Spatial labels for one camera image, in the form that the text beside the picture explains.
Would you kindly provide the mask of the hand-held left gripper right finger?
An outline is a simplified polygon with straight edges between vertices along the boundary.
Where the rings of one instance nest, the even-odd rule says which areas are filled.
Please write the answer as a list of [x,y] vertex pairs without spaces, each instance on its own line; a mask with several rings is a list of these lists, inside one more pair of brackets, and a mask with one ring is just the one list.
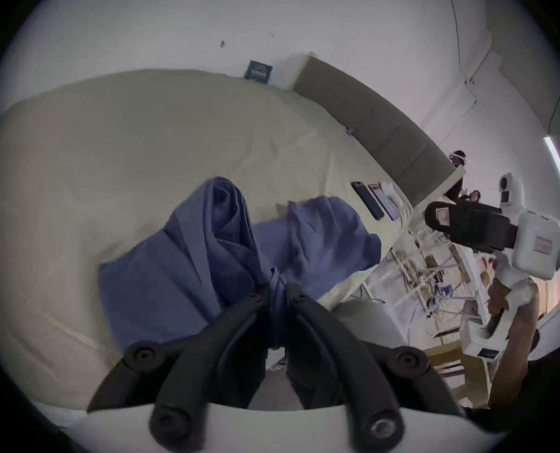
[[417,406],[418,412],[465,419],[420,349],[360,341],[295,284],[286,287],[286,317],[288,326],[302,328],[319,351],[322,387],[316,388],[313,404],[342,399],[357,452],[390,452],[400,444],[406,432],[400,399]]

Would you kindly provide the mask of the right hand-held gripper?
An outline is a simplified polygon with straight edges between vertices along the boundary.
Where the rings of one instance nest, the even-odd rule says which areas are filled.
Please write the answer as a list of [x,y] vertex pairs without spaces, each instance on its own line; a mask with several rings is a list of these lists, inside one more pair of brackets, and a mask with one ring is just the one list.
[[529,301],[528,278],[552,280],[560,268],[560,226],[552,217],[525,206],[521,180],[512,173],[499,179],[500,208],[476,202],[429,203],[424,211],[426,225],[455,244],[498,259],[495,278],[512,292],[509,309],[483,326],[466,319],[462,323],[465,355],[492,360],[504,351],[518,306]]

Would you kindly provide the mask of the person's right hand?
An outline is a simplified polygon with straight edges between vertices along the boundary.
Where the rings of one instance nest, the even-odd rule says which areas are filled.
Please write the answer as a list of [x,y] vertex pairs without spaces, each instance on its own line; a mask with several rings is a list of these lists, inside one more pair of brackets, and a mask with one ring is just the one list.
[[[509,336],[509,345],[519,344],[519,347],[529,351],[537,326],[540,309],[540,294],[537,284],[528,278],[517,285],[525,284],[524,289],[529,292],[529,301],[518,306],[515,317],[512,319]],[[512,291],[497,279],[494,279],[489,288],[488,312],[491,316],[500,315],[509,309],[508,295]]]

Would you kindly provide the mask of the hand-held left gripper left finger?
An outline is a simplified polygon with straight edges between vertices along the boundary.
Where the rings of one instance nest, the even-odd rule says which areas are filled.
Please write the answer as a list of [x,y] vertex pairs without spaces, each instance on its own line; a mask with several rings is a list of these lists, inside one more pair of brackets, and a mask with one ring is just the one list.
[[132,343],[88,413],[153,405],[147,427],[158,445],[169,452],[201,450],[208,404],[249,404],[263,381],[268,342],[267,295],[249,294],[199,334]]

